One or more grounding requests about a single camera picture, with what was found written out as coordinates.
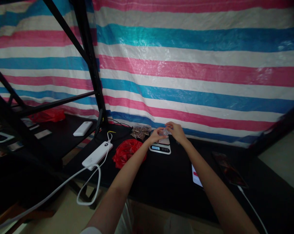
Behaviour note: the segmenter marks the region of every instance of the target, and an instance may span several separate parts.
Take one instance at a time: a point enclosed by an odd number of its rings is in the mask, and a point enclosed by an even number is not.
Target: white cable
[[[111,141],[111,139],[112,139],[112,134],[110,133],[110,134],[111,134],[111,138],[109,138],[108,133],[107,133],[107,136],[108,136],[108,142],[109,142],[109,144],[110,144],[110,141]],[[109,145],[109,147],[108,147],[107,154],[106,154],[106,157],[105,157],[104,162],[106,161],[106,158],[107,158],[107,155],[108,155],[108,152],[109,152],[109,148],[110,148],[110,145]],[[43,199],[42,201],[40,201],[38,204],[32,206],[31,208],[27,209],[25,212],[22,212],[21,214],[17,215],[16,217],[14,217],[14,218],[12,218],[12,219],[10,219],[10,220],[7,220],[6,222],[2,223],[2,224],[0,225],[0,229],[2,229],[3,227],[5,227],[5,226],[7,226],[7,225],[9,225],[9,224],[11,224],[11,223],[13,223],[13,222],[15,222],[15,221],[21,219],[22,217],[26,216],[27,214],[29,214],[30,212],[32,212],[33,210],[35,210],[36,208],[38,208],[39,206],[41,206],[41,205],[42,205],[43,203],[45,203],[48,199],[50,199],[50,198],[51,198],[51,197],[52,197],[52,196],[53,196],[58,190],[60,190],[60,189],[66,184],[66,183],[68,183],[71,179],[73,179],[75,176],[77,176],[78,174],[80,174],[82,171],[88,169],[89,167],[96,166],[96,167],[97,167],[97,170],[98,170],[98,174],[99,174],[99,176],[98,176],[98,183],[97,183],[97,190],[96,190],[96,193],[95,193],[94,199],[92,200],[92,202],[89,202],[90,205],[93,204],[93,202],[94,202],[95,199],[96,199],[96,196],[97,196],[98,190],[99,190],[100,177],[101,177],[101,169],[100,169],[100,167],[104,164],[104,162],[103,162],[100,166],[99,166],[98,164],[90,164],[90,165],[88,165],[87,167],[84,167],[83,169],[81,169],[80,171],[78,171],[77,173],[75,173],[73,176],[71,176],[70,178],[68,178],[65,182],[63,182],[58,188],[56,188],[56,189],[55,189],[50,195],[48,195],[46,198],[44,198],[44,199]]]
[[[253,208],[251,202],[249,201],[249,199],[248,199],[247,196],[245,195],[243,189],[242,189],[240,186],[238,186],[238,188],[239,188],[239,190],[242,192],[242,194],[245,196],[245,198],[246,198],[246,200],[249,202],[251,208],[253,209],[253,211],[254,211],[255,214],[257,215],[258,219],[260,220],[260,222],[261,222],[261,224],[262,224],[262,226],[263,226],[263,228],[264,228],[265,233],[268,234],[268,232],[267,232],[267,230],[266,230],[266,228],[265,228],[265,226],[264,226],[264,224],[263,224],[263,222],[262,222],[260,216],[259,216],[258,213],[255,211],[255,209]]]
[[[107,132],[107,137],[108,137],[108,149],[107,149],[107,153],[106,153],[106,156],[105,156],[105,160],[103,161],[103,163],[100,165],[100,167],[105,163],[106,161],[106,158],[107,158],[107,155],[109,153],[109,149],[110,149],[110,145],[111,145],[111,140],[112,140],[112,134],[110,132]],[[97,198],[97,194],[98,194],[98,191],[99,191],[99,182],[100,182],[100,176],[101,176],[101,173],[99,173],[99,176],[98,176],[98,185],[97,185],[97,188],[96,188],[96,193],[95,193],[95,196],[93,198],[93,200],[91,202],[82,202],[82,201],[79,201],[79,198],[80,198],[80,194],[83,190],[83,188],[87,185],[87,183],[90,181],[90,179],[93,177],[93,175],[97,172],[97,170],[99,170],[99,167],[93,172],[93,174],[90,176],[90,178],[87,180],[87,182],[83,185],[83,187],[80,189],[79,193],[78,193],[78,196],[76,197],[76,203],[78,203],[79,205],[91,205],[95,202],[96,198]]]

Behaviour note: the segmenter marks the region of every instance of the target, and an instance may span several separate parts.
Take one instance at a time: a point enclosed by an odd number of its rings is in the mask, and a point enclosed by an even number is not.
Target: small bag
[[[135,139],[129,139],[122,142],[121,145],[118,146],[115,155],[112,157],[115,162],[115,167],[121,169],[142,145],[143,143]]]
[[[35,123],[58,122],[66,118],[64,110],[48,109],[28,116]]]

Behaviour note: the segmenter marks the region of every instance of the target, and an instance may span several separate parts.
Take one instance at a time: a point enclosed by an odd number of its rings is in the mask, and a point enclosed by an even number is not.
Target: white stripe
[[[45,46],[45,47],[7,47],[0,48],[0,59],[6,58],[65,58],[65,57],[81,57],[74,45],[62,47]]]
[[[130,122],[130,121],[123,120],[123,119],[115,119],[115,120],[120,122],[120,123],[128,124],[130,126],[145,125],[145,124],[142,124],[142,123]],[[197,140],[203,140],[203,141],[209,141],[209,142],[224,144],[224,145],[238,146],[238,147],[243,147],[243,148],[248,148],[249,145],[250,145],[249,143],[243,143],[243,142],[239,142],[239,141],[236,141],[234,143],[229,143],[229,142],[226,142],[226,141],[218,141],[218,140],[206,139],[206,138],[201,138],[201,137],[191,136],[191,135],[186,135],[186,137],[187,138],[192,138],[192,139],[197,139]]]
[[[7,11],[14,13],[26,12],[29,6],[31,6],[32,4],[33,3],[31,2],[17,2],[0,5],[0,15],[5,14]]]
[[[128,98],[131,100],[140,101],[145,103],[149,107],[183,111],[186,113],[199,114],[221,119],[276,122],[283,115],[280,113],[273,112],[228,110],[216,107],[200,106],[167,100],[155,101],[155,99],[144,98],[140,94],[105,88],[102,90],[102,92],[103,95],[111,96],[114,98]]]
[[[294,50],[261,53],[249,51],[201,51],[168,47],[146,47],[131,45],[106,45],[98,43],[94,46],[98,53],[113,57],[134,59],[191,62],[212,64],[218,66],[242,67],[294,67]],[[81,57],[74,45],[64,47],[8,47],[0,49],[0,59],[3,58],[46,58],[46,57]]]
[[[57,85],[23,85],[23,84],[14,84],[10,83],[10,85],[15,89],[15,90],[24,90],[24,91],[33,91],[33,92],[44,92],[44,91],[53,91],[53,92],[59,92],[59,93],[68,93],[71,95],[80,95],[80,94],[85,94],[90,91],[91,89],[77,89],[77,88],[70,88],[66,86],[57,86]]]
[[[123,106],[110,106],[109,104],[106,104],[106,107],[108,110],[111,110],[111,111],[147,117],[148,119],[150,119],[151,121],[155,123],[165,124],[169,121],[172,121],[177,124],[180,124],[183,128],[188,128],[188,129],[205,132],[205,133],[222,134],[222,135],[232,136],[232,137],[246,137],[246,136],[259,136],[262,132],[262,131],[252,132],[252,131],[246,131],[246,130],[234,130],[230,128],[215,128],[215,127],[209,127],[209,126],[198,124],[198,123],[181,121],[177,119],[155,117],[144,110],[137,110],[137,109],[123,107]]]
[[[250,51],[204,51],[161,46],[106,45],[98,43],[101,55],[155,61],[177,61],[242,67],[294,67],[294,50],[262,53]]]
[[[89,71],[67,70],[67,69],[0,69],[3,75],[21,77],[43,77],[59,76],[76,79],[91,79]]]
[[[94,21],[94,14],[88,12],[87,17],[90,22]],[[74,11],[68,12],[64,16],[65,21],[69,27],[77,26],[77,21],[74,15]],[[54,16],[31,16],[22,19],[17,26],[3,25],[0,28],[0,36],[11,36],[17,31],[32,31],[32,30],[47,30],[47,31],[63,31],[60,24],[57,22]]]
[[[231,95],[238,97],[250,98],[270,98],[270,99],[286,99],[294,100],[294,88],[279,87],[267,85],[245,85],[245,84],[229,84],[221,82],[210,82],[201,80],[191,80],[182,78],[159,77],[131,74],[126,71],[116,71],[109,69],[100,70],[101,78],[109,78],[116,80],[126,80],[134,82],[138,85],[190,90],[195,92],[216,93],[223,95]]]
[[[10,94],[9,93],[0,93],[1,97],[4,98],[9,98]],[[28,96],[20,96],[22,98],[22,100],[27,101],[35,101],[37,103],[44,103],[44,102],[54,102],[57,101],[58,99],[54,99],[52,97],[44,97],[44,98],[34,98],[34,97],[28,97]],[[80,104],[80,103],[76,103],[76,102],[68,102],[66,104],[64,104],[65,106],[69,106],[69,107],[74,107],[80,110],[96,110],[98,111],[98,106],[97,105],[85,105],[85,104]]]
[[[294,7],[287,9],[254,7],[241,11],[209,13],[120,11],[102,7],[100,11],[95,12],[95,16],[100,26],[119,24],[129,27],[186,30],[294,27]]]

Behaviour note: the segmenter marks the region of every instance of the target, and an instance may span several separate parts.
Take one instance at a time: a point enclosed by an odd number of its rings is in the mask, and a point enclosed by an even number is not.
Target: white power bank
[[[84,136],[87,130],[92,126],[93,122],[92,121],[87,121],[81,124],[80,127],[73,133],[75,137],[81,137]]]
[[[84,167],[87,167],[90,164],[98,164],[103,158],[104,156],[106,156],[107,154],[107,150],[110,151],[113,147],[112,144],[110,144],[109,146],[109,142],[108,141],[104,141],[96,150],[93,151],[93,153],[91,153],[83,162],[82,165]],[[94,169],[95,166],[89,167],[88,169],[90,171],[92,171]]]

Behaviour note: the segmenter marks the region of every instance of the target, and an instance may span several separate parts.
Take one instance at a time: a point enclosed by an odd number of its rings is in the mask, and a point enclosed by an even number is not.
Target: left hand
[[[159,136],[159,132],[163,131],[163,129],[164,128],[162,127],[155,129],[145,142],[147,142],[149,145],[152,145],[153,143],[157,142],[160,139],[168,138],[169,136]]]

